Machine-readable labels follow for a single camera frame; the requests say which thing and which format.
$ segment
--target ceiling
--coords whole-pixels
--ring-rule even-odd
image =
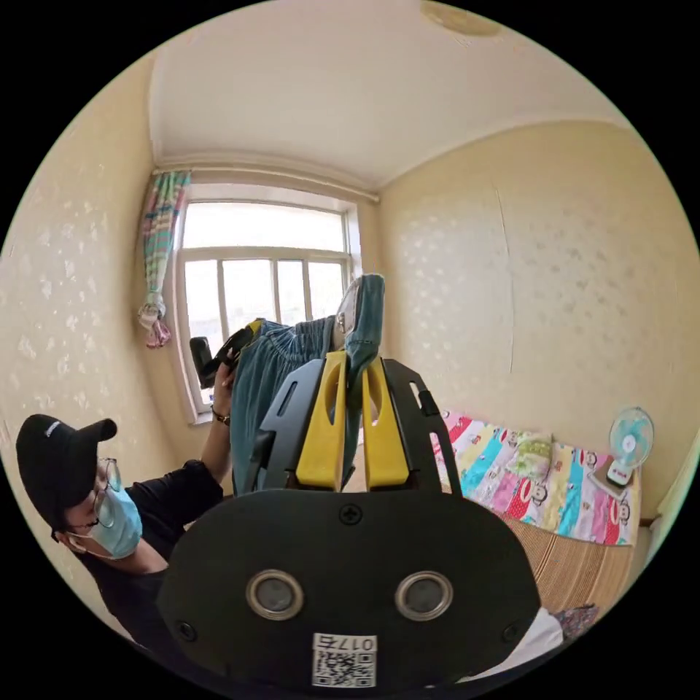
[[[419,0],[272,0],[230,12],[159,49],[150,111],[160,166],[269,162],[371,189],[508,128],[629,128],[538,44],[510,30],[458,41]]]

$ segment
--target wristwatch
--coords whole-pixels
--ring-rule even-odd
[[[221,413],[217,413],[213,408],[211,409],[211,414],[214,416],[214,418],[219,422],[223,423],[224,425],[231,425],[231,416],[222,416]]]

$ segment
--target bamboo mat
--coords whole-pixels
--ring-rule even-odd
[[[355,473],[344,489],[346,493],[366,490],[362,445],[358,446],[354,463]],[[507,516],[499,517],[523,545],[542,605],[550,613],[592,603],[600,609],[600,619],[623,593],[634,547],[573,540]]]

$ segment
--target pillow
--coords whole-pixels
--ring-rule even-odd
[[[519,477],[544,481],[552,462],[552,434],[525,430],[518,433],[518,446],[505,468]]]

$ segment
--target window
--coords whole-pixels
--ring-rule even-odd
[[[189,342],[212,354],[257,317],[285,325],[332,316],[351,270],[345,214],[254,201],[190,201],[176,251],[180,342],[198,414],[211,410]]]

